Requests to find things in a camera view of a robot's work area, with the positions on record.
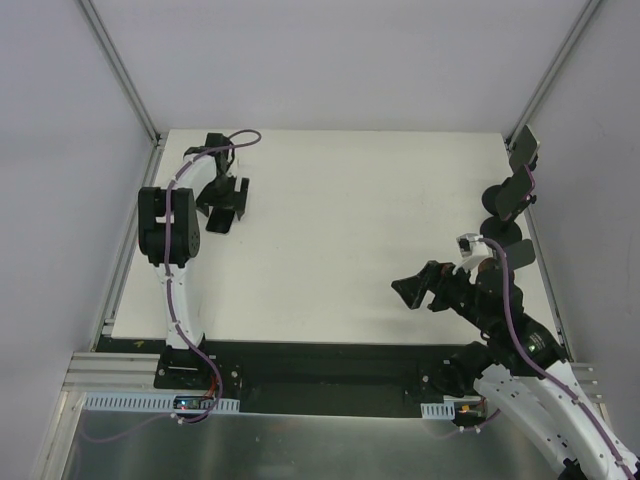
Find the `aluminium frame rail left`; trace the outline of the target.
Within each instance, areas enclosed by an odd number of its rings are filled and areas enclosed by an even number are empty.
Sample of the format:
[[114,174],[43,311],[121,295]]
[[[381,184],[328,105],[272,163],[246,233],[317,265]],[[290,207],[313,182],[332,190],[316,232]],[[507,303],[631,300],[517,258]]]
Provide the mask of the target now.
[[152,143],[152,148],[148,160],[146,161],[142,177],[134,184],[132,198],[127,211],[125,230],[116,252],[115,263],[113,265],[109,281],[106,285],[106,290],[97,310],[93,334],[88,343],[88,350],[90,352],[94,352],[96,350],[105,325],[110,320],[113,320],[116,315],[122,290],[130,268],[131,259],[133,257],[133,252],[135,250],[137,238],[138,191],[155,180],[164,151],[165,140],[165,137],[160,136]]

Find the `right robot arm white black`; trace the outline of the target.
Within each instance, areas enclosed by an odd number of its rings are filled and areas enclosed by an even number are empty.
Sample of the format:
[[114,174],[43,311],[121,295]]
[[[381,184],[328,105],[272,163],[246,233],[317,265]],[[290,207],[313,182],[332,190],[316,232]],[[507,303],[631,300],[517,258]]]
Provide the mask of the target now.
[[560,479],[638,478],[638,456],[598,414],[564,350],[525,312],[522,290],[497,261],[484,260],[471,274],[430,260],[391,287],[411,310],[431,294],[431,312],[451,310],[481,334],[431,374],[434,387],[449,396],[475,392],[487,399]]

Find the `aluminium frame post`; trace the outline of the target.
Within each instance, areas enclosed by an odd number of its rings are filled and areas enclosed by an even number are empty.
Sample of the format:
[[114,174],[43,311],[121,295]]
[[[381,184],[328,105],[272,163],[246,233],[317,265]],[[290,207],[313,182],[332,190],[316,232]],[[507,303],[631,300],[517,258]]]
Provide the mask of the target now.
[[114,43],[105,22],[91,0],[75,0],[74,4],[86,22],[98,48],[118,84],[124,98],[130,105],[138,123],[153,144],[158,144],[162,133],[153,121],[138,89],[136,88],[128,69]]
[[532,94],[524,105],[514,126],[504,137],[504,145],[507,151],[511,151],[516,143],[515,139],[531,122],[550,94],[554,84],[560,78],[569,60],[576,53],[582,38],[594,23],[597,15],[606,5],[604,0],[585,1],[577,16],[573,20],[569,30],[559,44],[556,52],[545,68],[541,78],[537,82]]

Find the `aluminium frame post left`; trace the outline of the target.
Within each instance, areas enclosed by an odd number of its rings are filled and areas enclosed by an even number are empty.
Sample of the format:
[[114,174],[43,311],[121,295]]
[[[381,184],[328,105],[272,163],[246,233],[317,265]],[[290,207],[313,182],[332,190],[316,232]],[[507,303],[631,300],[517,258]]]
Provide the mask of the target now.
[[153,144],[158,144],[162,133],[153,121],[138,89],[136,88],[128,69],[114,43],[105,22],[91,0],[75,0],[74,4],[86,22],[98,48],[118,84],[124,98],[130,105],[138,123]]

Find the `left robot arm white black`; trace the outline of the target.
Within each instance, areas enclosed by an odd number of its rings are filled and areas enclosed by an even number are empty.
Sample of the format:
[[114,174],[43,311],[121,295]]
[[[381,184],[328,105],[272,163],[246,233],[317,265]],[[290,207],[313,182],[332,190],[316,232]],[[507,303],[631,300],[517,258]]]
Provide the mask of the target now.
[[205,339],[196,290],[195,260],[201,232],[227,234],[246,212],[250,180],[232,172],[244,129],[232,134],[210,132],[200,146],[188,148],[179,167],[162,187],[138,192],[138,247],[153,266],[162,290],[167,324],[166,344],[174,350],[198,347]]

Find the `aluminium frame post right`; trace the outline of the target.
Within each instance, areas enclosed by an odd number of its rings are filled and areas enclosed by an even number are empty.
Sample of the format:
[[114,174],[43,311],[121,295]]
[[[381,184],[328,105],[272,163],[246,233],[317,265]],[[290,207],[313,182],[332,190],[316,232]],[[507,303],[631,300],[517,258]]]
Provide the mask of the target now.
[[514,126],[504,137],[504,145],[507,151],[511,151],[516,143],[515,139],[531,122],[550,94],[554,84],[560,78],[569,60],[576,53],[582,38],[594,23],[597,15],[606,5],[604,0],[585,1],[577,16],[573,20],[569,30],[559,44],[556,52],[545,68],[541,78],[537,82],[532,94],[524,105]]

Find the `black phone purple edge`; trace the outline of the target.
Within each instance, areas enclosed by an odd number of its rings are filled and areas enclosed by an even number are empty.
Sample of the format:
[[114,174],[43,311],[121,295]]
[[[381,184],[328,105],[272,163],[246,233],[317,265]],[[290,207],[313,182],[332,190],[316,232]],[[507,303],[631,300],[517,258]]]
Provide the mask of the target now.
[[521,166],[502,186],[496,196],[498,217],[508,221],[517,216],[526,206],[535,188],[535,180],[527,165]]

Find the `dark grey phone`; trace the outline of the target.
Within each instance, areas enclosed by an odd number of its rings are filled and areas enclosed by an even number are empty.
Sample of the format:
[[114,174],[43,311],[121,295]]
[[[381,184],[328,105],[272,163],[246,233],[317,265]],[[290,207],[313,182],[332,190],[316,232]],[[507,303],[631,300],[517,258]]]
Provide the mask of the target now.
[[509,275],[515,280],[516,271],[533,264],[536,261],[536,253],[533,242],[530,239],[520,240],[509,246],[502,247],[506,255]]

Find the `black phone silver edge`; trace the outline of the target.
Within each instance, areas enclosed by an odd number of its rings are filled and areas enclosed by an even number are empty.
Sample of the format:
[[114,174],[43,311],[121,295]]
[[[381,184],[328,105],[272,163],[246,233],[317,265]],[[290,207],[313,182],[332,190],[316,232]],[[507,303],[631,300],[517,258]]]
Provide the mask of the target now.
[[538,161],[540,142],[529,124],[525,124],[511,146],[509,166],[513,173],[526,166],[534,171]]

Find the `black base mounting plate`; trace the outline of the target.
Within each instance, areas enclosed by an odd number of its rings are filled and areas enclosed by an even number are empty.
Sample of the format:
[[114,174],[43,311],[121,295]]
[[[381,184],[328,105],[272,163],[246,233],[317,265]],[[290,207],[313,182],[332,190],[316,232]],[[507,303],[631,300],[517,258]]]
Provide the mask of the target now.
[[424,404],[477,394],[454,372],[462,345],[207,340],[203,360],[162,340],[103,338],[97,350],[155,354],[154,387],[237,400],[243,413],[418,418]]

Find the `black phone stand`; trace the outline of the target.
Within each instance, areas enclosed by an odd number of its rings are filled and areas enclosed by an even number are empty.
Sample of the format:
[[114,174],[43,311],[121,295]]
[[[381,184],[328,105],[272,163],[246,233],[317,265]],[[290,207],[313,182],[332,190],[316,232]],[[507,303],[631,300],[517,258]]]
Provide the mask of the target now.
[[503,221],[499,216],[485,219],[480,226],[480,234],[490,238],[505,248],[522,240],[522,231],[514,221]]
[[[485,210],[489,212],[491,215],[498,216],[496,205],[495,205],[496,196],[500,192],[502,186],[507,182],[508,178],[511,177],[513,174],[514,173],[512,172],[512,174],[508,176],[501,184],[490,186],[482,194],[482,197],[481,197],[482,205],[485,208]],[[534,197],[534,194],[532,192],[531,197],[528,199],[526,203],[526,206],[531,202],[533,197]]]

